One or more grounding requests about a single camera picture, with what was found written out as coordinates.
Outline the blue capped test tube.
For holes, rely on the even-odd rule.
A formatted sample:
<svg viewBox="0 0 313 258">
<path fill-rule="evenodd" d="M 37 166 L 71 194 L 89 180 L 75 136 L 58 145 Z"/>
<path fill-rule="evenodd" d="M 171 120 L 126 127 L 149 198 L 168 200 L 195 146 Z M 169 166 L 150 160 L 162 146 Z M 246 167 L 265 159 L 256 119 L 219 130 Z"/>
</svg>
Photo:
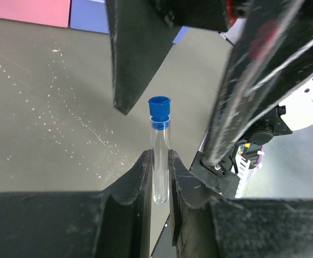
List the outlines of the blue capped test tube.
<svg viewBox="0 0 313 258">
<path fill-rule="evenodd" d="M 151 122 L 153 199 L 158 205 L 169 200 L 168 152 L 170 148 L 170 98 L 155 96 L 148 101 Z"/>
</svg>

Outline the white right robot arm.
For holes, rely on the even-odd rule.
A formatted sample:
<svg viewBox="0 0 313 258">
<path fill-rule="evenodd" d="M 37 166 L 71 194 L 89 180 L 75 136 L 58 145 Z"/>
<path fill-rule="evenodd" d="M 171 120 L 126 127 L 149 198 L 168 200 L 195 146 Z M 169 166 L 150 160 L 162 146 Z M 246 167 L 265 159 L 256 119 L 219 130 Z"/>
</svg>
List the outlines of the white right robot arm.
<svg viewBox="0 0 313 258">
<path fill-rule="evenodd" d="M 241 140 L 313 125 L 313 1 L 106 1 L 114 107 L 127 114 L 183 26 L 227 32 L 245 20 L 226 65 L 202 161 L 219 163 Z"/>
</svg>

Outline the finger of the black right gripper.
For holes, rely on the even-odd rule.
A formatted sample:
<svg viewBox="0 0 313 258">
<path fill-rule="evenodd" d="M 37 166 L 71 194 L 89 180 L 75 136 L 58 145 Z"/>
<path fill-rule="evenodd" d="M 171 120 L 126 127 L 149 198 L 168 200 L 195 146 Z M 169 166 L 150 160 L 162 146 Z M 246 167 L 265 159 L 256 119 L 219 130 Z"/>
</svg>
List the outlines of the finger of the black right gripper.
<svg viewBox="0 0 313 258">
<path fill-rule="evenodd" d="M 313 0 L 252 1 L 212 111 L 202 161 L 216 165 L 243 134 L 313 76 Z"/>
</svg>

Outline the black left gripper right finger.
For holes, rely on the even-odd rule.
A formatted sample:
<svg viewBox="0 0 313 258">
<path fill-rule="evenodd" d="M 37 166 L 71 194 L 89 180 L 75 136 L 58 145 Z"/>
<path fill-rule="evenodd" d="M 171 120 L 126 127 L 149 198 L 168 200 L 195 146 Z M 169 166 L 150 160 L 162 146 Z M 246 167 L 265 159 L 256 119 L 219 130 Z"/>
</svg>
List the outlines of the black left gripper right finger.
<svg viewBox="0 0 313 258">
<path fill-rule="evenodd" d="M 177 257 L 223 257 L 223 202 L 181 161 L 178 153 L 168 154 L 172 244 Z"/>
</svg>

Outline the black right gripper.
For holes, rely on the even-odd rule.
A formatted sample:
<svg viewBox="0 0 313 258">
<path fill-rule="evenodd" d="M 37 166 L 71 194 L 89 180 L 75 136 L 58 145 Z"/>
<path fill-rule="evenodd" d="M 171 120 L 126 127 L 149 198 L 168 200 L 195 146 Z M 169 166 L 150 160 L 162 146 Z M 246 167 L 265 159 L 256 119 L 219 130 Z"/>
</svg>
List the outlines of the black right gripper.
<svg viewBox="0 0 313 258">
<path fill-rule="evenodd" d="M 113 105 L 127 115 L 157 73 L 181 26 L 227 32 L 248 0 L 106 1 Z"/>
</svg>

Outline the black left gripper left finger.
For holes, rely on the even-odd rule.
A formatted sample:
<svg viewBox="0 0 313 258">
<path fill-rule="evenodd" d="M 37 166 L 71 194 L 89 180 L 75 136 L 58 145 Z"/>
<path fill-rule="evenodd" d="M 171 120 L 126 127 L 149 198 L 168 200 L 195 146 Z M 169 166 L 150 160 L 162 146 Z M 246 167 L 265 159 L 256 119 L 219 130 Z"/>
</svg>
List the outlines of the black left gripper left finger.
<svg viewBox="0 0 313 258">
<path fill-rule="evenodd" d="M 145 150 L 123 176 L 107 187 L 97 233 L 97 257 L 149 257 L 152 151 Z"/>
</svg>

